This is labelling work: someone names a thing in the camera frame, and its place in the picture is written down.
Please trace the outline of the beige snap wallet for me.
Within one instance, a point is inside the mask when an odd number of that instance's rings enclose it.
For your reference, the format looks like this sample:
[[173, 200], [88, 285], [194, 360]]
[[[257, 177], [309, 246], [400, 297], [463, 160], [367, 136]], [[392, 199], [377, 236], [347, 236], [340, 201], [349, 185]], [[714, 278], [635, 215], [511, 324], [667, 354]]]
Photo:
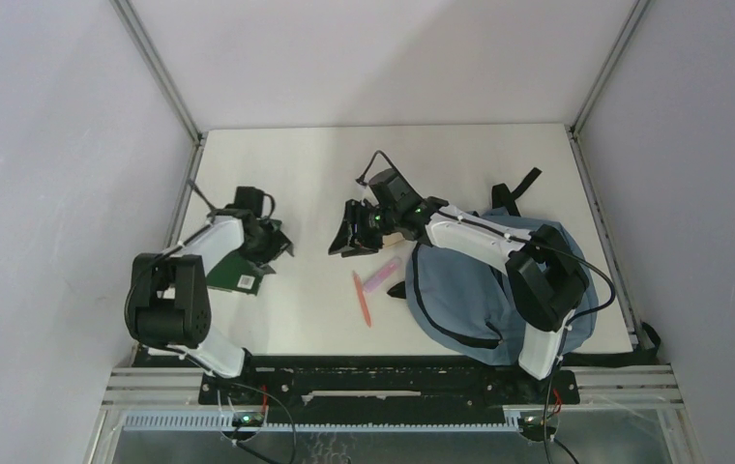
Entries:
[[398, 244], [402, 244], [406, 239], [398, 232], [386, 235], [382, 238], [382, 247], [393, 247]]

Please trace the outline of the dark green book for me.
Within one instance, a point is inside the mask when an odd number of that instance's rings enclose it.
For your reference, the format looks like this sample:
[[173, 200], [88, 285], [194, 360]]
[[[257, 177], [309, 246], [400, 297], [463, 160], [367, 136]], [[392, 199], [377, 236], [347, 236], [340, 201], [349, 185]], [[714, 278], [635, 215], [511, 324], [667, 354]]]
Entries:
[[253, 264], [243, 258], [239, 248], [243, 244], [243, 232], [239, 233], [240, 222], [225, 221], [216, 225], [212, 232], [212, 246], [217, 251], [226, 251], [222, 259], [206, 273], [209, 288], [257, 295], [264, 275], [258, 275]]

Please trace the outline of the blue student backpack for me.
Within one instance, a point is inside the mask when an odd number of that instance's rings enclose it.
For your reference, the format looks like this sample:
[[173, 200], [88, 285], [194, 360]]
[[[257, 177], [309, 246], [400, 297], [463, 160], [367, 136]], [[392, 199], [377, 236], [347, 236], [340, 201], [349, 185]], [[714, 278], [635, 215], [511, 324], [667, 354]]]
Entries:
[[[515, 365], [526, 328], [516, 310], [508, 279], [482, 261], [450, 249], [415, 246], [405, 280], [388, 294], [404, 299], [420, 328], [433, 340], [488, 365]], [[588, 288], [576, 309], [563, 345], [563, 363], [575, 366], [623, 367], [658, 361], [661, 339], [645, 325], [653, 346], [627, 353], [585, 354], [580, 347], [595, 331], [593, 308], [600, 299]]]

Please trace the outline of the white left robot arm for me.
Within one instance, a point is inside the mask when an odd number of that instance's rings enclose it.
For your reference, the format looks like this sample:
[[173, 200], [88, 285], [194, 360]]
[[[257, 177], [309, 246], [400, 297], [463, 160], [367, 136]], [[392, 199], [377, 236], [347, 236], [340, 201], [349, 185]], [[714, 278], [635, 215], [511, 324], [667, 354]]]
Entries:
[[256, 295], [273, 262], [293, 252], [275, 219], [276, 200], [256, 187], [238, 187], [231, 203], [208, 206], [203, 224], [158, 252], [140, 253], [124, 305], [131, 337], [140, 344], [190, 358], [221, 377], [238, 403], [253, 400], [258, 375], [245, 368], [250, 351], [212, 326], [209, 291]]

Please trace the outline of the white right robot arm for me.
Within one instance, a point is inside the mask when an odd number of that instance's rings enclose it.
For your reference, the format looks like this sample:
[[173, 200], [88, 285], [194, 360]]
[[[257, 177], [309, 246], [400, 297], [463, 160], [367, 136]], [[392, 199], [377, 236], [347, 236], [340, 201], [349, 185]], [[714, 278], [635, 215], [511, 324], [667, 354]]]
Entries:
[[596, 268], [554, 221], [521, 217], [506, 191], [478, 216], [423, 197], [395, 169], [367, 180], [371, 199], [346, 201], [329, 253], [380, 251], [399, 234], [413, 243], [400, 285], [433, 340], [488, 365], [516, 365], [517, 392], [543, 401], [552, 370], [594, 331]]

